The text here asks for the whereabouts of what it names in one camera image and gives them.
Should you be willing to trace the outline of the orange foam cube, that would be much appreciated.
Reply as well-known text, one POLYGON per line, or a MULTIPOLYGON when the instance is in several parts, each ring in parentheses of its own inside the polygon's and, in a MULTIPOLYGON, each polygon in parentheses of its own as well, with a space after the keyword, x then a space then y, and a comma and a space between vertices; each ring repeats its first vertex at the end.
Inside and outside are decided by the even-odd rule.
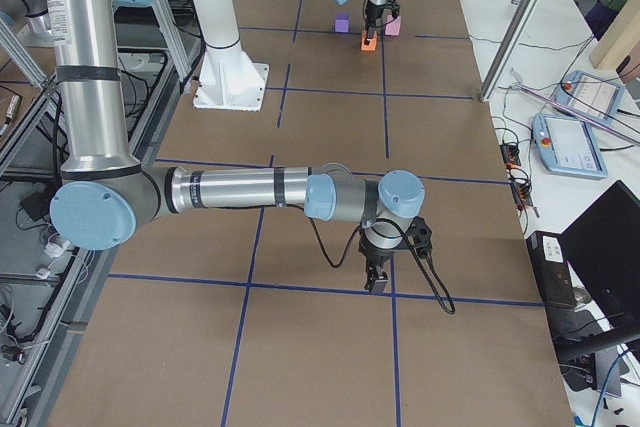
POLYGON ((360 49, 363 52, 375 52, 377 47, 377 40, 378 40, 378 35, 377 35, 377 39, 375 40, 370 40, 370 42, 363 42, 363 31, 362 31, 360 49))

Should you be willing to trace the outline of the pink foam cube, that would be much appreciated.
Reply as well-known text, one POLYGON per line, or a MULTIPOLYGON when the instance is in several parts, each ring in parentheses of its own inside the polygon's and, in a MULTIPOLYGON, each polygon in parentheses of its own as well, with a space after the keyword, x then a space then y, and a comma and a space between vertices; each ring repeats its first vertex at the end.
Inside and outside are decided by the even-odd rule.
POLYGON ((384 35, 390 37, 398 37, 401 32, 402 18, 400 16, 393 17, 387 16, 387 20, 384 25, 384 35))

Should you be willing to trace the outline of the purple foam cube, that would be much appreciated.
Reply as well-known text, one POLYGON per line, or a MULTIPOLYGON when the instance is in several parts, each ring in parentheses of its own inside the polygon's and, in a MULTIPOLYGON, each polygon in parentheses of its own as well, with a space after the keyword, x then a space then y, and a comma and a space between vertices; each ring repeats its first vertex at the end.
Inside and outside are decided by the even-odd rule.
POLYGON ((338 12, 334 19, 334 31, 336 33, 350 32, 350 15, 346 12, 338 12))

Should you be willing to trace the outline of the black box with label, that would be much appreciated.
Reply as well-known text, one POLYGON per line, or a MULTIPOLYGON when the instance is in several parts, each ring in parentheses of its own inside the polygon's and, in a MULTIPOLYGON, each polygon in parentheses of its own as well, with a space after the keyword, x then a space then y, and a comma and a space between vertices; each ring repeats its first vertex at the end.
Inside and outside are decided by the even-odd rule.
POLYGON ((534 231, 526 239, 526 244, 543 303, 548 307, 574 309, 577 301, 559 236, 551 232, 534 231))

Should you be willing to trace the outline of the near teach pendant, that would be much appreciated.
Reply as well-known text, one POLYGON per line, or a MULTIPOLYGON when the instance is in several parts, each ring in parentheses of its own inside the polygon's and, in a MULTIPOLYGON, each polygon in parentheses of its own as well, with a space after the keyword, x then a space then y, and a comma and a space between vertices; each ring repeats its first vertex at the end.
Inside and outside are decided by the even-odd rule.
POLYGON ((538 155, 549 172, 594 180, 608 177, 597 139, 588 124, 567 116, 536 114, 532 133, 538 155))

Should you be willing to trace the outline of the teach pendant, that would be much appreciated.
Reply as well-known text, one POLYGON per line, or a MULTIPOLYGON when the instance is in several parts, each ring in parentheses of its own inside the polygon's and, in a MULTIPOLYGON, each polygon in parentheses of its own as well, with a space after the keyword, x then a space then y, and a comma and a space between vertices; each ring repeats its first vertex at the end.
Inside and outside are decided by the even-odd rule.
POLYGON ((614 81, 574 70, 555 88, 554 100, 610 125, 622 102, 625 88, 614 81))
POLYGON ((536 114, 532 133, 538 155, 549 172, 594 180, 608 177, 597 139, 588 124, 567 116, 536 114))

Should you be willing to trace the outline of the black laptop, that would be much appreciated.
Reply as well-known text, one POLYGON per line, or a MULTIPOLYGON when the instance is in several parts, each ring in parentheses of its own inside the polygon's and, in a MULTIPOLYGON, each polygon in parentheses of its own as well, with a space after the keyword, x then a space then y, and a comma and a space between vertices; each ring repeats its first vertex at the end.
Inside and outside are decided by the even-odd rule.
POLYGON ((639 199, 615 181, 559 238, 562 252, 600 310, 606 332, 559 341, 559 361, 628 343, 639 346, 639 199))

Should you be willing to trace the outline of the far teach pendant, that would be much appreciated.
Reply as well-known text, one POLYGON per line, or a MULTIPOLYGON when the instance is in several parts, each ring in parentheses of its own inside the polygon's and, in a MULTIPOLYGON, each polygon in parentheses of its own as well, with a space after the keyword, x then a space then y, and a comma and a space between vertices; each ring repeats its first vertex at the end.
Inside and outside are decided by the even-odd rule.
POLYGON ((625 88, 614 81, 574 70, 555 88, 554 100, 610 125, 622 102, 625 88))

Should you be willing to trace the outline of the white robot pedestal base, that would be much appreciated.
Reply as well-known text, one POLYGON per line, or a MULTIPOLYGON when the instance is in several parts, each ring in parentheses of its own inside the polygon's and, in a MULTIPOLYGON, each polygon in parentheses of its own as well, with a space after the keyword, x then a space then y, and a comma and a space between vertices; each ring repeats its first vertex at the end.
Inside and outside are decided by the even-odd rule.
POLYGON ((258 111, 269 66, 244 51, 233 0, 193 0, 205 53, 194 106, 199 109, 258 111))

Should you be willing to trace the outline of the aluminium frame post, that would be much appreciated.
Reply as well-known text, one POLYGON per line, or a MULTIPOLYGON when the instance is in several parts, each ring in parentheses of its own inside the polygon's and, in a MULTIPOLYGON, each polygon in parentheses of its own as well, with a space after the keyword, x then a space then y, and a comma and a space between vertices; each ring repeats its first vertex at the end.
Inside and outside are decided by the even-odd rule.
POLYGON ((509 63, 509 59, 520 42, 524 29, 530 20, 539 0, 519 0, 515 13, 504 34, 498 51, 482 83, 479 100, 488 102, 496 90, 498 82, 509 63))

